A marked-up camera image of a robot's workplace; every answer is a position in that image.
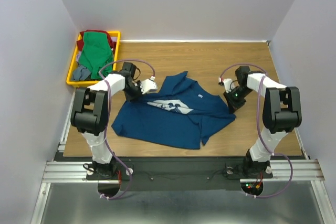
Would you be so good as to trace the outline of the blue t shirt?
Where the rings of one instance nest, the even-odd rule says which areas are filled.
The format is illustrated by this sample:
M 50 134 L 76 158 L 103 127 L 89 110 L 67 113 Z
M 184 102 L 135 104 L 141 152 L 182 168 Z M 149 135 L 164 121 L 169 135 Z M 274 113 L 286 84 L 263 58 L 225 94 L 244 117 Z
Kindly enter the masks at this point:
M 167 76 L 157 93 L 126 101 L 111 127 L 115 134 L 155 144 L 198 150 L 235 120 L 218 95 L 184 71 Z

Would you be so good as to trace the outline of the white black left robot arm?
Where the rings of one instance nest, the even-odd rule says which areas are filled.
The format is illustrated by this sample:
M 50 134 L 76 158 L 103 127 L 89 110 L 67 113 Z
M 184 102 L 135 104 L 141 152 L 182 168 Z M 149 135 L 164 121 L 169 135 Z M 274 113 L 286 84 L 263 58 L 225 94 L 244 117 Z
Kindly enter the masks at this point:
M 89 176 L 111 179 L 117 173 L 116 158 L 107 147 L 111 98 L 119 91 L 124 92 L 127 101 L 134 101 L 143 94 L 141 82 L 134 78 L 138 70 L 133 63 L 125 62 L 120 71 L 75 91 L 70 123 L 90 147 L 92 163 L 83 166 Z

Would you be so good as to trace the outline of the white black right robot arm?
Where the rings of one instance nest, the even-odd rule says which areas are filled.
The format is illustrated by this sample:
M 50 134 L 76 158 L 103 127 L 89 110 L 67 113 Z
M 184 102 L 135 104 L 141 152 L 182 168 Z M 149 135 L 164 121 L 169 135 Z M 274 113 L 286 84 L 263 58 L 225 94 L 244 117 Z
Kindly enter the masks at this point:
M 302 122 L 300 91 L 272 80 L 261 67 L 252 70 L 252 64 L 236 64 L 236 82 L 219 76 L 218 83 L 223 85 L 223 93 L 230 113 L 235 113 L 246 103 L 246 96 L 257 92 L 256 125 L 258 139 L 247 151 L 242 174 L 253 177 L 271 173 L 270 159 L 280 141 Z

